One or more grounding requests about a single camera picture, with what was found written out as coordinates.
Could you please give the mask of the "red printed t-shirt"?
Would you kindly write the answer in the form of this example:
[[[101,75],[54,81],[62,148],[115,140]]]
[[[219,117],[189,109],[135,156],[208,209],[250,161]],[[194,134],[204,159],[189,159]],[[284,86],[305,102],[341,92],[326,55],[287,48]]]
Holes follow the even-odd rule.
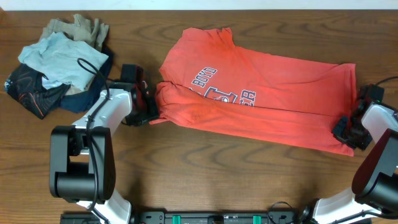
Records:
[[[356,98],[355,66],[265,54],[231,29],[189,28],[167,54],[155,100],[160,121],[352,156],[333,137]]]

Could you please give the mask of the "light blue shirt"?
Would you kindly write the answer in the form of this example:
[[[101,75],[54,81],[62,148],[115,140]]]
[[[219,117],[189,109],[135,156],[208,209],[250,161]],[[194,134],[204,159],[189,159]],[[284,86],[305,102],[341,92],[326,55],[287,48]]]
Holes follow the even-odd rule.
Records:
[[[52,33],[36,44],[24,47],[18,56],[20,63],[43,73],[42,85],[46,89],[56,88],[62,84],[71,85],[85,91],[94,75],[77,62],[83,58],[99,69],[108,59],[84,41],[74,41],[63,33]]]

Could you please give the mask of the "navy blue garment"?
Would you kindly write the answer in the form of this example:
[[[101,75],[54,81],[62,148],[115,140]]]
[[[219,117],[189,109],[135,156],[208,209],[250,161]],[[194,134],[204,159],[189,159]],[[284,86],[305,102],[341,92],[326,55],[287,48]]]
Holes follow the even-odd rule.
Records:
[[[109,77],[113,65],[113,51],[108,47],[104,46],[102,53],[108,56],[108,59],[101,66],[99,71],[105,78]],[[104,81],[101,78],[94,78],[90,88],[87,91],[77,93],[74,95],[65,95],[60,101],[59,108],[68,110],[74,113],[81,113],[89,110],[100,97],[100,92],[104,86]]]

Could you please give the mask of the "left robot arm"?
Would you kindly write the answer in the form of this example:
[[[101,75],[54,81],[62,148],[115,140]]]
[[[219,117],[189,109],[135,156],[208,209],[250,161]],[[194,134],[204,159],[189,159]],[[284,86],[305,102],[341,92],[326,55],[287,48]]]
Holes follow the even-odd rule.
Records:
[[[85,213],[65,213],[60,223],[134,223],[131,203],[115,189],[112,136],[120,124],[140,126],[157,117],[145,81],[107,83],[98,101],[50,136],[50,193]]]

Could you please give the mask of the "beige garment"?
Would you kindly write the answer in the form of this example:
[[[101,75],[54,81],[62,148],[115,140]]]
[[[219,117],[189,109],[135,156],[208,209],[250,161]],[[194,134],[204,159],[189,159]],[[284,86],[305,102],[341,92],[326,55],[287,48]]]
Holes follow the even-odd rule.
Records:
[[[49,37],[52,33],[62,32],[66,37],[74,41],[84,41],[94,49],[102,51],[103,43],[108,35],[109,25],[100,24],[99,19],[93,23],[80,14],[74,14],[74,23],[63,22],[60,19],[51,19],[43,28],[39,40]]]

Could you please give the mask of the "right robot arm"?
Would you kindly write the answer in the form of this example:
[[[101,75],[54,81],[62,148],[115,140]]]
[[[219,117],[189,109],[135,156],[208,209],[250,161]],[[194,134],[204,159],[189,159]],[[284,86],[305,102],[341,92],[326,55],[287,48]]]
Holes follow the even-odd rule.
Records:
[[[318,200],[309,223],[357,223],[397,219],[397,110],[371,103],[361,118],[375,145],[356,171],[351,187]]]

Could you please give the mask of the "black orange patterned garment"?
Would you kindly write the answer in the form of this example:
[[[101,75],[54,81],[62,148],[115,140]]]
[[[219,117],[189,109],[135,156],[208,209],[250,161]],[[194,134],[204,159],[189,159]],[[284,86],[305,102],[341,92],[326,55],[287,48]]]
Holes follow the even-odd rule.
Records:
[[[8,95],[20,103],[25,109],[44,119],[52,110],[59,107],[61,99],[69,90],[70,85],[46,89],[42,79],[43,73],[21,63],[6,79],[4,89]]]

